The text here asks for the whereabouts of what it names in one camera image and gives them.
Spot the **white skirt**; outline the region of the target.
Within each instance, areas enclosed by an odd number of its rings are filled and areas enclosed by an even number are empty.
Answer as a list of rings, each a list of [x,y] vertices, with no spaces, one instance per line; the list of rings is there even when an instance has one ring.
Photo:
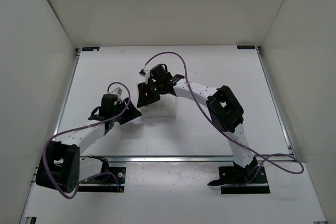
[[[160,100],[139,108],[144,118],[175,116],[177,98],[172,95],[163,95]]]

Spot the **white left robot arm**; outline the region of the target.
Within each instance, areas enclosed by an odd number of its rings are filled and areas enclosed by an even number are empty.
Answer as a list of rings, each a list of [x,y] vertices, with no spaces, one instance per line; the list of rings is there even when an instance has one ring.
[[[82,127],[56,134],[65,135],[61,141],[48,140],[44,146],[35,183],[38,186],[59,191],[67,199],[74,198],[69,193],[77,193],[79,183],[95,178],[104,181],[108,177],[118,179],[110,173],[107,159],[92,155],[95,163],[91,169],[92,176],[80,178],[80,156],[96,140],[103,138],[115,123],[123,125],[142,116],[130,98],[124,100],[117,94],[107,93],[101,99],[101,105],[94,108],[88,117],[88,123]]]

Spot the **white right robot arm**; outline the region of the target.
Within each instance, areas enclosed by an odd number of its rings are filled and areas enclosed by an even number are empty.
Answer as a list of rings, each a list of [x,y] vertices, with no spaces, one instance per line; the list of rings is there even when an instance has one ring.
[[[228,86],[212,88],[188,81],[181,74],[173,76],[165,64],[158,64],[150,70],[142,69],[139,74],[144,81],[138,84],[138,108],[160,101],[165,94],[193,100],[206,107],[215,129],[228,136],[236,178],[241,182],[253,178],[257,161],[248,149],[243,125],[244,110]]]

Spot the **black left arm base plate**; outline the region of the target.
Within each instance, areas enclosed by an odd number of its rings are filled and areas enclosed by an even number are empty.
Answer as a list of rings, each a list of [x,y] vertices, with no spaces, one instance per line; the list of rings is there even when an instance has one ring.
[[[108,161],[102,163],[100,175],[81,182],[79,192],[123,193],[125,188],[126,167],[111,166]]]

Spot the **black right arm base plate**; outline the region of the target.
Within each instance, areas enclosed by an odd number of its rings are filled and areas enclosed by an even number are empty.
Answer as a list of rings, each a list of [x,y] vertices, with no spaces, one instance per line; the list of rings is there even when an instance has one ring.
[[[220,187],[222,195],[269,194],[265,168],[258,166],[247,178],[234,166],[220,166],[219,179],[209,182],[211,187]]]

